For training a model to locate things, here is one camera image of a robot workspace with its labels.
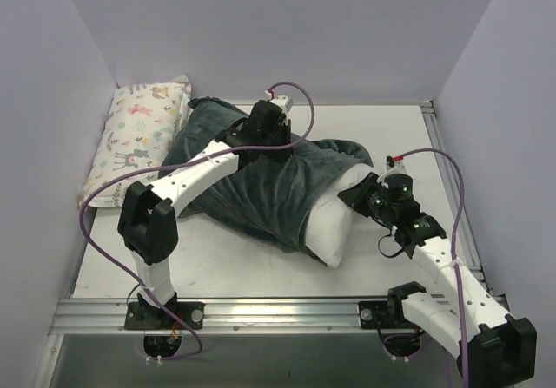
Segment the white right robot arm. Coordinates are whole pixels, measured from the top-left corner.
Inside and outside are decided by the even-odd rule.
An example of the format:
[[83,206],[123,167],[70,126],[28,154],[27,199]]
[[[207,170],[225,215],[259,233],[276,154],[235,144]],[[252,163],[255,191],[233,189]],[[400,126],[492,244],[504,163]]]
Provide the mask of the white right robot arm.
[[516,319],[453,254],[446,231],[420,208],[407,174],[370,174],[339,198],[356,213],[387,227],[401,251],[444,295],[445,305],[413,281],[388,291],[387,320],[418,326],[458,362],[470,387],[508,387],[533,377],[537,332]]

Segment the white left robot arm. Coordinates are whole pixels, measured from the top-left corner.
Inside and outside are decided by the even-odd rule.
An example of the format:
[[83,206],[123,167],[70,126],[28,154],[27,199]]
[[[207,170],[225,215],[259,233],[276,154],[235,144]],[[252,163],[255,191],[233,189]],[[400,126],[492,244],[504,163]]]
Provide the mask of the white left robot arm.
[[285,95],[260,100],[248,117],[221,130],[195,155],[193,166],[127,188],[117,231],[132,252],[142,281],[141,301],[147,304],[144,317],[152,326],[165,328],[175,320],[169,256],[179,240],[177,215],[219,180],[256,161],[259,147],[290,143],[292,107],[293,100]]

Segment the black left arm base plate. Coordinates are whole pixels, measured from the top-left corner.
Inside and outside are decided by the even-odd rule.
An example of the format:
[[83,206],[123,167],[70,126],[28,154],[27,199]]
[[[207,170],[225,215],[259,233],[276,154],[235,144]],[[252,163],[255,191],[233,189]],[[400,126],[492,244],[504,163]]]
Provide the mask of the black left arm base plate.
[[[193,330],[202,329],[205,305],[202,302],[177,301],[168,309]],[[176,320],[158,307],[147,302],[130,302],[123,328],[131,331],[183,329]]]

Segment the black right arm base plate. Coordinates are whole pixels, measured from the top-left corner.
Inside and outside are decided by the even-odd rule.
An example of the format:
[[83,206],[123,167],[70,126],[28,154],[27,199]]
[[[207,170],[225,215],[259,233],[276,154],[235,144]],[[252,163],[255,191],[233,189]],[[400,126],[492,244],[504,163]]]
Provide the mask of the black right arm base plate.
[[420,328],[404,319],[397,319],[388,310],[385,300],[366,300],[358,303],[360,328],[364,330],[408,330],[418,332]]

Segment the white pillow insert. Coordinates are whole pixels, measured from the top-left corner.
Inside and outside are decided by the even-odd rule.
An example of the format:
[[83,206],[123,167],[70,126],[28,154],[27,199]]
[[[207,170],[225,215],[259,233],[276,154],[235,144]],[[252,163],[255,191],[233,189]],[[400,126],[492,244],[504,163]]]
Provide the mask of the white pillow insert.
[[340,265],[356,217],[355,211],[338,194],[358,185],[373,172],[374,168],[366,164],[352,166],[325,189],[309,211],[305,245],[319,261],[329,267]]

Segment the zebra pillowcase with grey lining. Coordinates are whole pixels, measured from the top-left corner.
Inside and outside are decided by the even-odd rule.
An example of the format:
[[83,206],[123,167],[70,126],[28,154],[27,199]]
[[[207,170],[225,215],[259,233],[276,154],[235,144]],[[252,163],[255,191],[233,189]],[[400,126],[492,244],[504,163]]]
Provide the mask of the zebra pillowcase with grey lining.
[[285,162],[264,155],[218,181],[180,215],[203,213],[286,253],[317,259],[305,245],[309,211],[328,186],[358,163],[374,167],[368,151],[357,142],[304,141]]

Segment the floral animal print pillow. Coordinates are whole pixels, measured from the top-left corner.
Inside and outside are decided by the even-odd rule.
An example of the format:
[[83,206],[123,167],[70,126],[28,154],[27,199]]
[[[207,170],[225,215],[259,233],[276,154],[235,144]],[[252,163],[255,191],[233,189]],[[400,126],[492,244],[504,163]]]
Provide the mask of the floral animal print pillow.
[[160,166],[189,117],[190,97],[186,75],[116,89],[79,202],[118,176]]

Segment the aluminium front rail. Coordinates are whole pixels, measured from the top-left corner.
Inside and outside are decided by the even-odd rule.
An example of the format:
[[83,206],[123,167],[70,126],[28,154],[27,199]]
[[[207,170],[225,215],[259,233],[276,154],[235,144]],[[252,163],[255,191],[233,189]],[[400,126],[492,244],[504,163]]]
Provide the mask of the aluminium front rail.
[[[193,299],[198,312],[180,317],[201,336],[351,334],[375,328],[382,297],[312,299]],[[173,319],[147,321],[126,299],[63,299],[50,325],[54,335],[168,335],[185,330]]]

